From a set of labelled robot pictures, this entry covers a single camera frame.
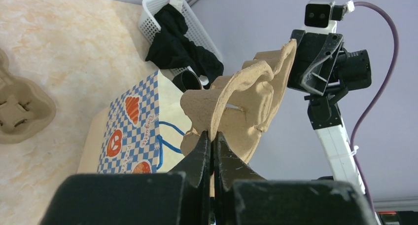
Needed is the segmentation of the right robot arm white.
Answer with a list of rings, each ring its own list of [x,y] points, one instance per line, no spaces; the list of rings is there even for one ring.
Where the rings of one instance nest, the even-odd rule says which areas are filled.
[[[365,194],[365,186],[355,163],[358,147],[350,139],[338,102],[350,91],[371,85],[367,50],[348,52],[342,34],[307,33],[293,30],[296,56],[288,88],[306,93],[307,114],[327,161],[333,179],[353,184]]]

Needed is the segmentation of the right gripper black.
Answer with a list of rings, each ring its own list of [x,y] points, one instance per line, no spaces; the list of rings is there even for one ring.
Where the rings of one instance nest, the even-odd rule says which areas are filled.
[[[340,51],[342,34],[293,30],[291,38],[296,40],[297,49],[288,88],[322,96],[328,84],[338,82],[338,86],[348,90],[368,88],[372,84],[368,51]]]

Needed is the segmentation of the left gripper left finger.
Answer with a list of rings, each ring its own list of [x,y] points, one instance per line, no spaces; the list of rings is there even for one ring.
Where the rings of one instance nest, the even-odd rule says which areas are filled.
[[[55,192],[43,225],[209,225],[206,131],[167,173],[75,174]]]

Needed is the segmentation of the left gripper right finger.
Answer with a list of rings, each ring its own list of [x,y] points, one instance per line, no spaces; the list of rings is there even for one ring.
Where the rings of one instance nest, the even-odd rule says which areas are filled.
[[[266,180],[229,147],[213,142],[218,225],[376,225],[374,212],[352,184],[332,180]]]

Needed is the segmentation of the checkered paper takeout bag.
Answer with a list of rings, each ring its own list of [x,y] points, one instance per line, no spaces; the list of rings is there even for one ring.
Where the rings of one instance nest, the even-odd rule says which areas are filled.
[[[78,173],[165,173],[183,158],[190,119],[182,92],[156,71],[117,97],[91,121]]]

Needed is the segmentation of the stack of black cups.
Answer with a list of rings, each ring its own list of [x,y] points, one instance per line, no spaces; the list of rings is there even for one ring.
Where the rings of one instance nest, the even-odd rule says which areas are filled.
[[[186,92],[187,90],[201,90],[202,85],[199,78],[189,70],[185,70],[177,74],[173,80],[173,84],[181,91]]]

